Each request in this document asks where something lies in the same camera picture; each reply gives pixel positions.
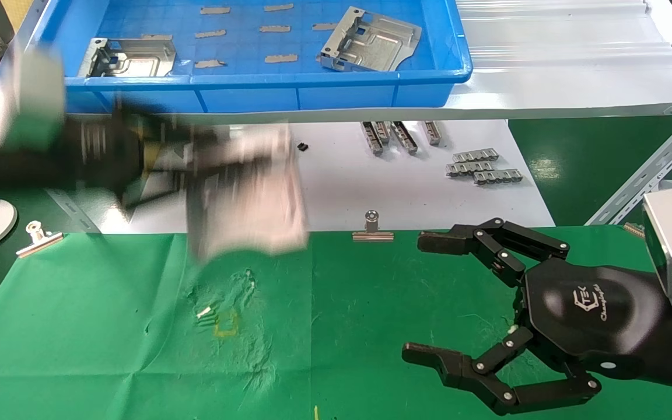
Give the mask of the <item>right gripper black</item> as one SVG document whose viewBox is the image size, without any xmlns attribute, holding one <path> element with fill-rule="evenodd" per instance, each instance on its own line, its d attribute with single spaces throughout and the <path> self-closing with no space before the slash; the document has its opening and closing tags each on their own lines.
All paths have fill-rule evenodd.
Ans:
<svg viewBox="0 0 672 420">
<path fill-rule="evenodd" d="M 526 285 L 530 325 L 566 356 L 585 365 L 645 364 L 639 349 L 665 309 L 665 295 L 654 274 L 568 263 L 568 243 L 503 219 L 456 224 L 448 232 L 421 232 L 418 250 L 472 255 L 508 287 Z M 526 274 L 514 253 L 544 262 Z M 512 387 L 497 377 L 538 342 L 534 332 L 518 327 L 477 359 L 414 342 L 403 345 L 401 356 L 405 362 L 435 369 L 444 386 L 474 394 L 501 417 L 582 405 L 601 391 L 598 380 L 567 359 L 555 361 L 565 379 Z"/>
</svg>

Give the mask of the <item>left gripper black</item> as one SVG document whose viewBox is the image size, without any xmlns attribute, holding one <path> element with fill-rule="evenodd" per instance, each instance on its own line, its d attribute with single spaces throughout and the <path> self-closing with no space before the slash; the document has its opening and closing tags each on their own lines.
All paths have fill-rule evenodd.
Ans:
<svg viewBox="0 0 672 420">
<path fill-rule="evenodd" d="M 161 123 L 149 110 L 135 104 L 115 107 L 107 117 L 80 121 L 78 130 L 78 160 L 76 178 L 86 188 L 105 188 L 119 200 L 124 210 L 133 210 L 141 205 L 179 193 L 194 184 L 216 175 L 242 176 L 254 169 L 267 169 L 274 159 L 256 156 L 252 159 L 234 160 L 222 164 L 196 167 L 179 160 L 145 164 L 146 156 L 173 152 L 184 157 L 186 149 L 205 148 L 228 141 L 229 125 Z M 166 188 L 146 197 L 131 198 L 132 184 L 143 177 L 160 174 L 166 180 Z"/>
</svg>

